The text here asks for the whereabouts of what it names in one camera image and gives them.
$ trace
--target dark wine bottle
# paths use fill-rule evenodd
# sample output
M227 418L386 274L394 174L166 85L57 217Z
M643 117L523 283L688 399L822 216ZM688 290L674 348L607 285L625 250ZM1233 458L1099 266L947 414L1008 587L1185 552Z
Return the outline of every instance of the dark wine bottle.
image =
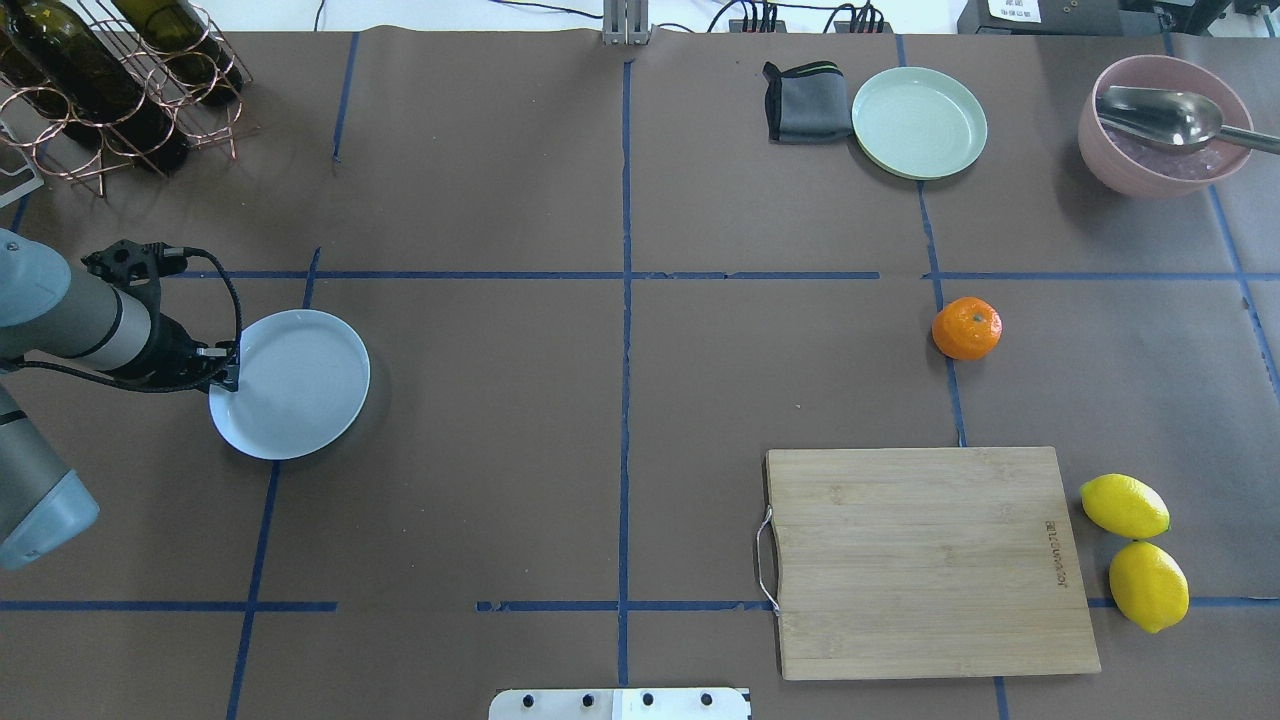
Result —
M45 73L40 72L40 68L36 65L32 65L31 60L19 53L13 46L13 42L9 41L9 36L4 33L6 20L8 15L4 12L4 6L0 5L0 79L14 90L47 86L49 78L45 77ZM70 113L67 100L51 90L24 92L22 99L46 120L61 122ZM99 146L102 145L102 136L96 128L83 126L76 120L68 120L63 126L63 135L74 140L77 145L90 152L96 152Z
M173 54L164 64L205 105L225 105L244 87L244 78L187 0L111 0L142 40ZM220 68L223 78L215 70Z
M173 118L93 35L83 18L56 0L3 0L5 32L52 87L86 122L110 124L106 143L123 154L141 152L134 164L169 174L182 167L191 145Z

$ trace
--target wooden cutting board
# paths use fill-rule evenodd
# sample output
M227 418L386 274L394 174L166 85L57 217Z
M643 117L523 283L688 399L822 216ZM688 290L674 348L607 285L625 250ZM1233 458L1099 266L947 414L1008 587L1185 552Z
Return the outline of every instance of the wooden cutting board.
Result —
M788 680L1098 673L1052 447L772 450Z

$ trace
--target lemon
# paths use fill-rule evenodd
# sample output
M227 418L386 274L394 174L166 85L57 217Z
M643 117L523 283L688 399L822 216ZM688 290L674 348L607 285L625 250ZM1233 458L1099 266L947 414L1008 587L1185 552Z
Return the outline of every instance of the lemon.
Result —
M1169 529L1169 509L1148 486L1119 473L1080 486L1084 514L1103 530L1144 539Z
M1116 607L1148 633L1175 625L1187 615L1190 593L1183 569L1149 542L1132 542L1117 552L1107 577Z

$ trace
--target metal scoop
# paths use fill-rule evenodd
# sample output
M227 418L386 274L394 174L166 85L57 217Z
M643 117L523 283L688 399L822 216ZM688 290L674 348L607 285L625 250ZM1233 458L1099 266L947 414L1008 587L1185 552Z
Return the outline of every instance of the metal scoop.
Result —
M1215 137L1280 155L1280 137L1222 124L1222 109L1203 95L1112 85L1097 100L1102 124L1174 151L1194 152Z

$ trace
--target orange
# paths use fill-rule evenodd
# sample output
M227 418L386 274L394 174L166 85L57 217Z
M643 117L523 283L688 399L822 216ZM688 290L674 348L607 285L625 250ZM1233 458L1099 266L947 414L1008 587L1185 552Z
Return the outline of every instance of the orange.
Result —
M978 297L961 297L933 319L933 342L947 357L977 360L996 348L1000 313Z

